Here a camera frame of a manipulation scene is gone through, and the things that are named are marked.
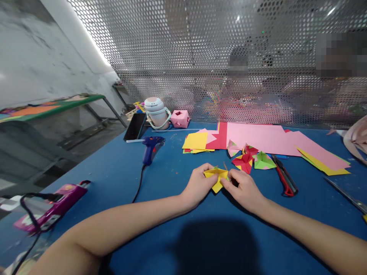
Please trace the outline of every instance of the pink device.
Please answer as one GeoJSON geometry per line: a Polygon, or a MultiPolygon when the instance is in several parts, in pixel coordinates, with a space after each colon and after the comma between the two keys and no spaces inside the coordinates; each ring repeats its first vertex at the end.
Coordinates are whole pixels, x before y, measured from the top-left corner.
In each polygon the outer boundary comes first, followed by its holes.
{"type": "MultiPolygon", "coordinates": [[[[66,184],[55,192],[55,194],[61,194],[63,196],[56,202],[49,202],[52,203],[53,206],[42,216],[34,215],[42,232],[49,230],[51,225],[59,220],[85,193],[87,193],[85,186],[89,183],[90,181],[82,181],[80,185],[66,184]]],[[[30,233],[37,232],[29,215],[25,215],[16,221],[14,226],[30,233]]]]}

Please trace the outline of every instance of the forearm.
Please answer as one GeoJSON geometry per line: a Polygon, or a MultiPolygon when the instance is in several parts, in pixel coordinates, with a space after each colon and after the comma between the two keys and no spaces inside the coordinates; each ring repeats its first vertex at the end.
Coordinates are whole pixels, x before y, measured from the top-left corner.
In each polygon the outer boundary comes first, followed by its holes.
{"type": "Polygon", "coordinates": [[[180,196],[122,205],[80,222],[61,239],[67,238],[102,257],[144,231],[189,210],[180,196]]]}
{"type": "Polygon", "coordinates": [[[338,274],[366,274],[367,242],[268,201],[259,216],[308,247],[338,274]]]}

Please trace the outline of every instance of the green origami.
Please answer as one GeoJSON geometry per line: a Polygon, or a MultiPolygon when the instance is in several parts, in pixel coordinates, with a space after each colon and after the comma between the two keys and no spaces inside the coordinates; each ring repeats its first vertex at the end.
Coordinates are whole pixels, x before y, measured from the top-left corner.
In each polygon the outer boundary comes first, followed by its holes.
{"type": "Polygon", "coordinates": [[[263,151],[260,151],[256,156],[253,157],[255,158],[255,169],[267,170],[276,167],[276,164],[273,162],[273,160],[263,151]]]}

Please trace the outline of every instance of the pink box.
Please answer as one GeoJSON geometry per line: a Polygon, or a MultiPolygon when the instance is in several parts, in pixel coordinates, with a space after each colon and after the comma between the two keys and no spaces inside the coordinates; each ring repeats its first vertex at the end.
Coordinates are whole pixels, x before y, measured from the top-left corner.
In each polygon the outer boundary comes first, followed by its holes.
{"type": "Polygon", "coordinates": [[[187,128],[190,122],[187,110],[174,110],[172,112],[171,122],[175,128],[187,128]]]}

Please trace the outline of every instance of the blue table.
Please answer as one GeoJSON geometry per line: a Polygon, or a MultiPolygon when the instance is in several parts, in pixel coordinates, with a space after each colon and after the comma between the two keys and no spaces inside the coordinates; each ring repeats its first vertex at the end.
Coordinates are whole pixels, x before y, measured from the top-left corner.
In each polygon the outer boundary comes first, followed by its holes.
{"type": "MultiPolygon", "coordinates": [[[[190,128],[216,129],[216,124],[191,122],[190,128]]],[[[349,160],[351,175],[330,177],[355,198],[367,204],[367,168],[354,160],[339,135],[328,130],[297,129],[325,149],[349,160]]],[[[160,133],[166,145],[147,167],[137,201],[177,195],[185,188],[192,169],[209,162],[234,168],[225,150],[183,154],[189,131],[160,133]]],[[[83,219],[132,201],[138,188],[144,145],[125,143],[123,135],[98,150],[54,182],[46,192],[67,183],[91,180],[86,195],[43,238],[50,243],[83,219]]],[[[260,191],[276,203],[367,240],[367,225],[360,213],[324,179],[324,174],[300,157],[283,160],[299,188],[294,198],[282,197],[275,171],[253,169],[260,191]]],[[[7,266],[32,239],[12,228],[21,217],[13,213],[0,221],[0,265],[7,266]]],[[[135,238],[113,254],[116,274],[330,274],[316,257],[296,240],[257,217],[248,215],[225,190],[210,192],[194,211],[135,238]]]]}

